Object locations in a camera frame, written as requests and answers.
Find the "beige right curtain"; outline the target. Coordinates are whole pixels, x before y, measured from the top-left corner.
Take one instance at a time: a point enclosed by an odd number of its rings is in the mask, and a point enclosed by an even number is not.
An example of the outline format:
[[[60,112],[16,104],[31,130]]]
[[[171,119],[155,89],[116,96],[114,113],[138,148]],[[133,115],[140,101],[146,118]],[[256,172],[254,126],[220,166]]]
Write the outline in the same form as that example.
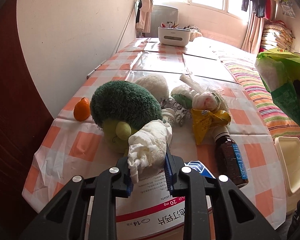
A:
[[[263,28],[264,18],[259,18],[255,13],[251,13],[247,32],[245,34],[241,49],[251,54],[257,55],[260,50]]]

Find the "orange peel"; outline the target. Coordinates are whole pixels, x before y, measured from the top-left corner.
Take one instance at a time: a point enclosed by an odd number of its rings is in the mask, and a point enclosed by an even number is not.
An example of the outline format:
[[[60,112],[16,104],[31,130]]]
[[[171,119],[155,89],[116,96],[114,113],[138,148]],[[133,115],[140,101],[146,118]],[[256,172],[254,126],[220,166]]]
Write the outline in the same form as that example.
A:
[[[77,121],[84,121],[90,116],[90,102],[86,97],[76,103],[73,111],[74,118]]]

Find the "white tissue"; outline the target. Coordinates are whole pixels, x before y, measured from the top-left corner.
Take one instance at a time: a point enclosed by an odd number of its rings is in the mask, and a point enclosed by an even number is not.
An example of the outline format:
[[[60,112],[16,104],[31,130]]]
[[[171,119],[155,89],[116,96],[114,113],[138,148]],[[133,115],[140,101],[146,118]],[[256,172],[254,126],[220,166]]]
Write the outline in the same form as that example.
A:
[[[128,168],[133,184],[159,174],[165,165],[167,147],[172,140],[169,123],[154,120],[128,139]]]

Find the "yellow snack wrapper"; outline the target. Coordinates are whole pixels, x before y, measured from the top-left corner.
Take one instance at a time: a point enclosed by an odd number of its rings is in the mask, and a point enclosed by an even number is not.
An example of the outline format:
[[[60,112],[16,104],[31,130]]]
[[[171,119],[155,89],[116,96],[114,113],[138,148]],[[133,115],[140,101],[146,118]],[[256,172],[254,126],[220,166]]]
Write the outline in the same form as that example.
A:
[[[200,145],[208,130],[217,126],[227,126],[231,122],[231,116],[224,110],[215,113],[208,110],[191,109],[192,130],[196,145]]]

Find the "green broccoli plush toy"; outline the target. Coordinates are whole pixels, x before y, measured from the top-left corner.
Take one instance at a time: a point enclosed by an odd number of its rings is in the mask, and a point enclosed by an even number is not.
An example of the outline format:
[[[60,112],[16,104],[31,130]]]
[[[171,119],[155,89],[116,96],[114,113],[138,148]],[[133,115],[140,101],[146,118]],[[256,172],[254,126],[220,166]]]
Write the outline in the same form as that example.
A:
[[[98,87],[90,102],[92,119],[104,133],[109,148],[126,154],[128,138],[153,120],[161,120],[157,99],[145,88],[123,80]]]

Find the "white red medicine box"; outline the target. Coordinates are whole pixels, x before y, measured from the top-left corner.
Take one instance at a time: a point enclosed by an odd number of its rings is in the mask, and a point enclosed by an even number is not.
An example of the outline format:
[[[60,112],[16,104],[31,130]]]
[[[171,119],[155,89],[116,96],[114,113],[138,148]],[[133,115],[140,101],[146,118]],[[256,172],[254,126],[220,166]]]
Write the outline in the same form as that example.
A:
[[[117,239],[182,239],[184,217],[185,198],[170,195],[164,172],[116,198]]]

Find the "stack of folded quilts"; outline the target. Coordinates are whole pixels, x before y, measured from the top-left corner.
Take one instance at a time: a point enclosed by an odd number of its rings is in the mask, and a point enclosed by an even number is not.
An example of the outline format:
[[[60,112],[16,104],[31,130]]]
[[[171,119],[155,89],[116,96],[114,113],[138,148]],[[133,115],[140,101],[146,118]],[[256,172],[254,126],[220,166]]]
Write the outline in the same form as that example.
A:
[[[283,21],[269,21],[263,27],[260,51],[276,47],[290,51],[294,38],[292,31]]]

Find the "white pill bottle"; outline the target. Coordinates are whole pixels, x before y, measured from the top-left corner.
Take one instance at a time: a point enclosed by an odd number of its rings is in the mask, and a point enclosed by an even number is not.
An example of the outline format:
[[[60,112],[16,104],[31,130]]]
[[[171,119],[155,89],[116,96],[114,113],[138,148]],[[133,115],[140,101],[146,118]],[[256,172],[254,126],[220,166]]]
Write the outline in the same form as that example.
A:
[[[175,111],[171,108],[164,108],[161,110],[162,122],[169,123],[173,127],[175,122]]]

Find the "cream plastic trash bin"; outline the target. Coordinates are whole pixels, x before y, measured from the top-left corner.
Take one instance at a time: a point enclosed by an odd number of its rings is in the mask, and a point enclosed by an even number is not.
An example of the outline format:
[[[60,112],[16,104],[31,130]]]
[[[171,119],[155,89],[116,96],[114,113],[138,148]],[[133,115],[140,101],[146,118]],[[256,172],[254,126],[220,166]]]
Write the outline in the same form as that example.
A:
[[[285,180],[287,215],[291,215],[300,200],[300,139],[277,137],[274,143]]]

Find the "brown syrup bottle blue label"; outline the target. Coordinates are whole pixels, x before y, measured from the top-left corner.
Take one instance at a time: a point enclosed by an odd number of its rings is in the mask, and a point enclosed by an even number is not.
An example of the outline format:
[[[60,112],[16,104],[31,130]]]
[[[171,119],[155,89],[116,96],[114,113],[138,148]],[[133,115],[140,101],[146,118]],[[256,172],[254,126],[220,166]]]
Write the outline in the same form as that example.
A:
[[[237,143],[225,126],[217,126],[212,132],[215,141],[215,159],[219,175],[225,175],[238,187],[249,183],[248,174]]]

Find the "grey air cooler appliance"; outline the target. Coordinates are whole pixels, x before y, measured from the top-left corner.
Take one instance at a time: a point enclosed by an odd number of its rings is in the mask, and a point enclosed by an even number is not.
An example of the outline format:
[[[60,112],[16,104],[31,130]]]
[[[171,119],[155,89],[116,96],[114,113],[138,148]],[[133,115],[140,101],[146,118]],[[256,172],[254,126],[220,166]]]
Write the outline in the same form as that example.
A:
[[[178,24],[178,9],[166,5],[153,5],[151,13],[151,31],[147,37],[158,37],[158,28],[163,23],[166,27]]]

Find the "silver pill blister pack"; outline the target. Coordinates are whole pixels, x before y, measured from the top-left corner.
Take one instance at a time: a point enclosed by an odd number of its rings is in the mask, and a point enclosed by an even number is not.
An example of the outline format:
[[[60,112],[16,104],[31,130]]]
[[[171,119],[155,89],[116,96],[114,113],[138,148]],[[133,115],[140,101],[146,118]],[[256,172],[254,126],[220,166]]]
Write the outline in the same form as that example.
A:
[[[161,103],[161,108],[171,108],[175,111],[175,122],[182,127],[187,120],[191,119],[191,113],[181,104],[177,103],[174,98],[169,98]]]

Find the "beige left curtain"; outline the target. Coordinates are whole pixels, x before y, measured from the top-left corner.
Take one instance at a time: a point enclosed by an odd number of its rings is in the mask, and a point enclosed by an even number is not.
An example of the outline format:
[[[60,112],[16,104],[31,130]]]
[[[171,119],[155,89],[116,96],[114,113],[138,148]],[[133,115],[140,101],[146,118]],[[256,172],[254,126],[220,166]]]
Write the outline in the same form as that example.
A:
[[[153,11],[153,0],[137,0],[135,28],[139,33],[151,32],[151,13]]]

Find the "plastic bag with wrappers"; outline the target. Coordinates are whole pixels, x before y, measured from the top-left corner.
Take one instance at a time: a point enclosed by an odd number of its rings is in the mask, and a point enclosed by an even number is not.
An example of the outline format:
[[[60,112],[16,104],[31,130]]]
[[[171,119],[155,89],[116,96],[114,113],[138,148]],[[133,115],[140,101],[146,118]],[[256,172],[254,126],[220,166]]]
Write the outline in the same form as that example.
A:
[[[219,91],[204,88],[186,74],[182,74],[180,80],[184,84],[172,89],[171,97],[185,109],[193,108],[213,113],[220,110],[229,111],[228,104]]]

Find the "white desk organizer box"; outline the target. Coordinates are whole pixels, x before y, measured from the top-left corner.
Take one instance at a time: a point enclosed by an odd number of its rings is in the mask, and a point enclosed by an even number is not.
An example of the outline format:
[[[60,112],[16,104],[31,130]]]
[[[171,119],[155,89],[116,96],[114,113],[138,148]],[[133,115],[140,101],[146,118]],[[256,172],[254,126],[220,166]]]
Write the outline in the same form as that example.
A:
[[[189,43],[191,32],[179,28],[158,28],[160,43],[168,46],[184,47]]]

